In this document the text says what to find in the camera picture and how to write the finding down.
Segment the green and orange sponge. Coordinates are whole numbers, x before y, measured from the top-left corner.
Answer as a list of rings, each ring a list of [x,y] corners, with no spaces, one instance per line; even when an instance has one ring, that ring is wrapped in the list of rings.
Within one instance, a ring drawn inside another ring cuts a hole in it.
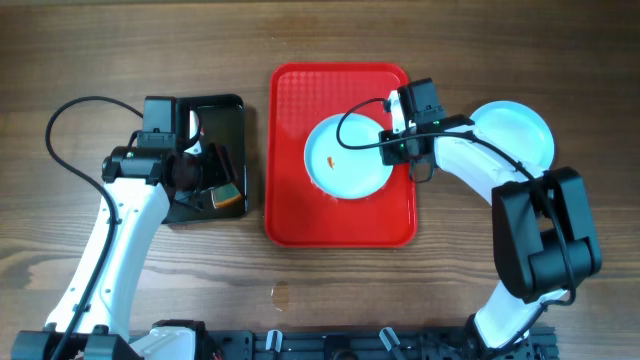
[[[226,208],[243,199],[243,195],[234,182],[214,187],[210,190],[211,202],[214,208]]]

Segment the light blue plate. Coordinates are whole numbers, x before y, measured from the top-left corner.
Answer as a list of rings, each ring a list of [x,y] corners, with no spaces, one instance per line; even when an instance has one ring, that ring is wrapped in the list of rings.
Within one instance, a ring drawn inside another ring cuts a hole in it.
[[[505,152],[545,169],[551,167],[555,140],[533,109],[514,101],[493,101],[475,110],[471,119],[478,131]]]
[[[342,114],[321,121],[310,133],[304,148],[304,164],[311,182],[339,199],[360,199],[380,190],[391,177],[393,166],[384,165],[380,150],[351,150],[337,141]]]

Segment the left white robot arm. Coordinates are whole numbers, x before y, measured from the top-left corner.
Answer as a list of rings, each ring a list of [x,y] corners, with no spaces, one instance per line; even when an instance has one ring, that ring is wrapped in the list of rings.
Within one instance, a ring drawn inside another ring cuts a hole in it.
[[[240,97],[146,98],[142,126],[104,159],[101,205],[74,276],[40,331],[22,331],[15,359],[219,359],[201,321],[162,320],[130,336],[137,284],[164,224],[240,218],[249,208]]]

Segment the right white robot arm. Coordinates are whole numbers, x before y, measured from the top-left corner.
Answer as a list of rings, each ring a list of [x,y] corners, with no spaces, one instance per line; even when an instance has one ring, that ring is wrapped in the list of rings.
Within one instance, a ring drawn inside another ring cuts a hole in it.
[[[491,206],[499,283],[470,319],[479,352],[492,356],[522,343],[551,306],[570,306],[598,273],[602,254],[582,177],[552,169],[555,142],[533,109],[489,102],[471,116],[446,115],[431,79],[401,86],[384,100],[386,164],[425,162],[450,173]]]

